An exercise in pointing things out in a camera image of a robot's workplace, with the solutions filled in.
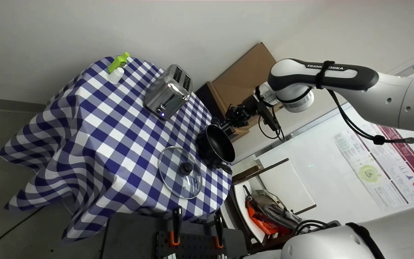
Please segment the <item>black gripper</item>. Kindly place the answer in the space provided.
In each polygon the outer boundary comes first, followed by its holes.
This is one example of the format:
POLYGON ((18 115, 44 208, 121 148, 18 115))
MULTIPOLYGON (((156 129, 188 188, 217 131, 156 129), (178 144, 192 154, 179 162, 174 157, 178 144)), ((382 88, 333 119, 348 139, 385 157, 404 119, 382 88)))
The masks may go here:
POLYGON ((236 106, 228 106, 225 112, 225 119, 234 128, 246 126, 253 116, 261 118, 264 124, 270 122, 270 112, 266 102, 254 95, 246 98, 236 106))

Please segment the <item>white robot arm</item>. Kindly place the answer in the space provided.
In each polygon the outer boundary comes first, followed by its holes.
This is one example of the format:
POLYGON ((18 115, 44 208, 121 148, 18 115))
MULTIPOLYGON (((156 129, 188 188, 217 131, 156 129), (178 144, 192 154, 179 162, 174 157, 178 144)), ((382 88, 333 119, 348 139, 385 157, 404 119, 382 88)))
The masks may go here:
MULTIPOLYGON (((313 103, 315 88, 328 91, 336 102, 348 101, 372 124, 414 131, 414 78, 293 57, 276 62, 267 79, 240 105, 228 108, 225 118, 233 126, 244 126, 261 106, 280 103, 290 112, 305 111, 313 103)), ((414 208, 363 223, 297 232, 282 247, 244 259, 414 259, 414 208)))

